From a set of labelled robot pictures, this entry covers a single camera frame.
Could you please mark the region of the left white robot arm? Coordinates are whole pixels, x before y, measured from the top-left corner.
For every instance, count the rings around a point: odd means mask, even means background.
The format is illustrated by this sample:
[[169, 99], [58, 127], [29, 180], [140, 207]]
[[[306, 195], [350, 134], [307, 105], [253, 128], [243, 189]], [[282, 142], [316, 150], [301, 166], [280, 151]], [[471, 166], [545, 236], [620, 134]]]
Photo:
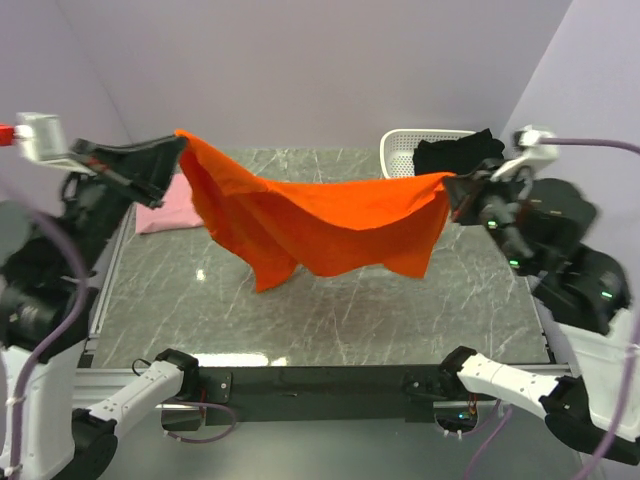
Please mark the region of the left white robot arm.
[[68, 153], [60, 215], [2, 204], [1, 219], [13, 228], [1, 254], [3, 478], [96, 479], [146, 414], [197, 396], [198, 361], [168, 349], [109, 398], [73, 404], [98, 295], [88, 283], [94, 266], [132, 205], [162, 205], [187, 145], [180, 135], [127, 146], [79, 139]]

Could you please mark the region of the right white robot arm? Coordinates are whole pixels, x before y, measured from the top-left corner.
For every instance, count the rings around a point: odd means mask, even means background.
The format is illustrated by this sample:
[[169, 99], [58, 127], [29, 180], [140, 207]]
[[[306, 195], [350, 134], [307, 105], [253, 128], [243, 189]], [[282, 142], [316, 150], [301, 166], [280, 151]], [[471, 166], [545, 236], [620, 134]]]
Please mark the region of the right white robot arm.
[[542, 419], [566, 446], [595, 453], [608, 430], [604, 458], [639, 462], [639, 377], [624, 378], [639, 355], [630, 339], [632, 295], [622, 266], [583, 244], [597, 207], [571, 183], [546, 178], [526, 187], [471, 176], [447, 177], [451, 219], [482, 226], [519, 276], [535, 276], [532, 295], [570, 346], [578, 374], [536, 376], [460, 346], [441, 363], [439, 387], [506, 401]]

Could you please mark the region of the orange t shirt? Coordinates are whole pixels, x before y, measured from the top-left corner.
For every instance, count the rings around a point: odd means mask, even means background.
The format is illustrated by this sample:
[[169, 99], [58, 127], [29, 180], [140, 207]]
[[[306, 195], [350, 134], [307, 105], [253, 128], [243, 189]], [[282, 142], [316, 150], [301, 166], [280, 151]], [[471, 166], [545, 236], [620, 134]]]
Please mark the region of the orange t shirt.
[[252, 269], [259, 292], [302, 266], [319, 277], [381, 265], [421, 278], [449, 215], [447, 173], [343, 183], [265, 179], [197, 136], [180, 167], [212, 240]]

